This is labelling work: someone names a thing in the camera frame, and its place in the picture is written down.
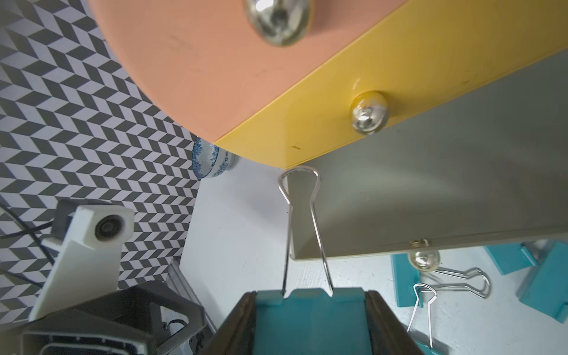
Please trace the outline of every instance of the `white surface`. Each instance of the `white surface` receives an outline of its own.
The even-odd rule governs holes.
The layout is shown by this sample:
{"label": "white surface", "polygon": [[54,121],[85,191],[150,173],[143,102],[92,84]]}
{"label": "white surface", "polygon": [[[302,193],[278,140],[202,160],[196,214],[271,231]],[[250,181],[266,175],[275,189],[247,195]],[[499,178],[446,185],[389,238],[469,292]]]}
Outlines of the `white surface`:
{"label": "white surface", "polygon": [[[100,241],[95,228],[110,215],[120,216],[123,227],[112,239]],[[130,208],[115,204],[78,206],[30,312],[30,321],[116,291],[122,245],[133,232],[134,211]]]}
{"label": "white surface", "polygon": [[[180,268],[217,326],[245,292],[281,288],[287,226],[287,205],[276,182],[281,172],[240,158],[233,169],[200,182]],[[325,245],[325,235],[321,238]],[[485,300],[443,293],[432,305],[435,343],[446,344],[449,354],[567,353],[568,324],[515,297],[528,269],[502,276],[481,247],[443,250],[441,257],[447,268],[481,268],[493,286]],[[412,307],[396,306],[390,256],[331,259],[329,268],[336,287],[377,290],[408,323]],[[287,289],[307,287],[327,289],[321,261],[291,260]],[[418,310],[413,329],[427,334],[426,315]]]}

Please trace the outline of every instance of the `metal clip handle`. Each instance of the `metal clip handle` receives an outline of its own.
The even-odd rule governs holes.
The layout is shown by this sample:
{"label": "metal clip handle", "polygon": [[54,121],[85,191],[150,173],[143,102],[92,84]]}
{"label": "metal clip handle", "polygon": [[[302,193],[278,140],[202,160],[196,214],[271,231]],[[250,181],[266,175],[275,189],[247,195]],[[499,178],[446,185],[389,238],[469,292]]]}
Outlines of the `metal clip handle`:
{"label": "metal clip handle", "polygon": [[323,268],[325,270],[325,276],[327,277],[327,283],[329,285],[329,288],[333,292],[333,283],[331,281],[331,275],[329,274],[329,266],[327,265],[327,258],[325,257],[325,251],[323,250],[323,245],[321,244],[321,236],[320,236],[320,232],[319,232],[318,219],[316,217],[316,211],[315,211],[315,206],[314,206],[314,202],[316,201],[316,197],[318,195],[319,188],[320,188],[320,185],[321,185],[321,176],[320,176],[320,173],[316,169],[311,168],[309,166],[300,165],[300,166],[297,166],[295,168],[286,170],[278,178],[278,188],[280,189],[280,192],[282,193],[282,195],[286,199],[286,202],[288,203],[288,206],[289,206],[289,211],[288,211],[288,238],[286,240],[286,259],[285,259],[285,263],[284,263],[284,280],[282,281],[282,296],[284,296],[284,294],[286,293],[286,280],[287,280],[287,277],[288,277],[288,260],[289,260],[289,254],[290,254],[290,242],[292,240],[292,210],[293,210],[292,202],[290,200],[290,196],[288,195],[288,192],[286,191],[286,188],[284,187],[284,178],[286,178],[288,175],[295,173],[295,172],[309,172],[309,173],[313,173],[314,175],[316,175],[316,185],[314,186],[314,190],[312,191],[312,195],[310,197],[310,211],[312,213],[312,221],[314,222],[314,229],[316,231],[316,238],[318,240],[318,245],[319,245],[319,248],[320,248],[321,259],[323,260]]}
{"label": "metal clip handle", "polygon": [[[466,291],[476,295],[479,298],[485,299],[491,293],[491,282],[489,281],[489,277],[485,275],[481,269],[472,268],[465,272],[451,270],[451,269],[444,269],[444,268],[437,268],[436,270],[432,271],[436,274],[447,275],[451,277],[456,277],[460,279],[469,280],[470,278],[474,278],[477,276],[481,276],[485,282],[483,285],[483,289],[479,290],[475,287],[468,285],[467,283],[451,283],[447,285],[436,285],[433,288],[438,292],[449,292],[449,291]],[[421,292],[430,292],[430,290],[421,289]]]}
{"label": "metal clip handle", "polygon": [[410,317],[410,322],[408,324],[406,332],[408,333],[410,331],[410,327],[412,326],[412,322],[414,321],[414,316],[416,315],[416,309],[418,308],[418,303],[420,302],[420,297],[418,297],[418,291],[417,291],[418,287],[425,287],[430,292],[434,293],[434,296],[432,296],[432,298],[428,301],[428,337],[430,339],[430,349],[432,349],[434,345],[432,341],[432,317],[430,314],[430,306],[432,305],[432,303],[434,303],[436,298],[438,298],[438,293],[432,286],[426,285],[425,283],[414,284],[414,294],[416,295],[416,303],[414,304],[414,309],[412,310],[412,316]]}

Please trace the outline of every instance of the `black and white chevron pattern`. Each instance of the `black and white chevron pattern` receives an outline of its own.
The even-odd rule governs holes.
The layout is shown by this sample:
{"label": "black and white chevron pattern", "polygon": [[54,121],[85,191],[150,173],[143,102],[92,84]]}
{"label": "black and white chevron pattern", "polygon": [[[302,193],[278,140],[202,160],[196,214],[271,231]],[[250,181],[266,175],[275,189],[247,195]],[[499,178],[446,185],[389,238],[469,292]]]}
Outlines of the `black and white chevron pattern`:
{"label": "black and white chevron pattern", "polygon": [[[86,2],[12,0],[0,9],[0,201],[36,225],[58,197],[136,212],[119,286],[162,279],[181,254],[199,182],[194,136],[132,82]],[[17,231],[0,216],[0,235]],[[44,282],[29,236],[0,239],[0,269]],[[39,289],[0,275],[0,323],[22,320]]]}

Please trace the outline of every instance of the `chrome ball knob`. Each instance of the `chrome ball knob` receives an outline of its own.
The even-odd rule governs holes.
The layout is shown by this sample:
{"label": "chrome ball knob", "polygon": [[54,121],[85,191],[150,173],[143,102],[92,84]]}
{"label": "chrome ball knob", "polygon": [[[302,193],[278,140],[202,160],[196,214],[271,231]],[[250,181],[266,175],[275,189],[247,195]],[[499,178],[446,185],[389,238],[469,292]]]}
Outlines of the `chrome ball knob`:
{"label": "chrome ball knob", "polygon": [[259,36],[278,47],[299,41],[308,31],[312,0],[244,0],[249,22]]}
{"label": "chrome ball knob", "polygon": [[437,250],[408,252],[408,261],[420,271],[434,271],[440,266],[440,252]]}
{"label": "chrome ball knob", "polygon": [[362,135],[372,135],[389,121],[389,105],[378,91],[367,91],[351,105],[351,124]]}

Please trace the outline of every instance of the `teal binder clip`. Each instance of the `teal binder clip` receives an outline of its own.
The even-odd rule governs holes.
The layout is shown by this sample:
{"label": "teal binder clip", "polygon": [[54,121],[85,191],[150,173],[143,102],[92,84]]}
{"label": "teal binder clip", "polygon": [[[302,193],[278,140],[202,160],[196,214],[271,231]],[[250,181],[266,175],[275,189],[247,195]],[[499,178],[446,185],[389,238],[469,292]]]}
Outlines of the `teal binder clip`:
{"label": "teal binder clip", "polygon": [[416,302],[414,285],[420,282],[420,271],[408,261],[408,254],[391,254],[394,297],[398,307],[412,307]]}
{"label": "teal binder clip", "polygon": [[568,244],[554,242],[544,262],[527,276],[517,296],[527,306],[564,323],[568,318]]}
{"label": "teal binder clip", "polygon": [[523,243],[488,245],[485,247],[485,251],[489,254],[501,275],[538,265]]}
{"label": "teal binder clip", "polygon": [[[299,171],[316,175],[310,211],[331,297],[322,289],[298,289],[288,298],[284,297],[292,204],[283,180],[288,174]],[[289,205],[282,289],[245,293],[203,350],[203,355],[422,354],[378,292],[333,287],[314,208],[320,185],[318,171],[307,166],[297,166],[280,176],[278,186]]]}

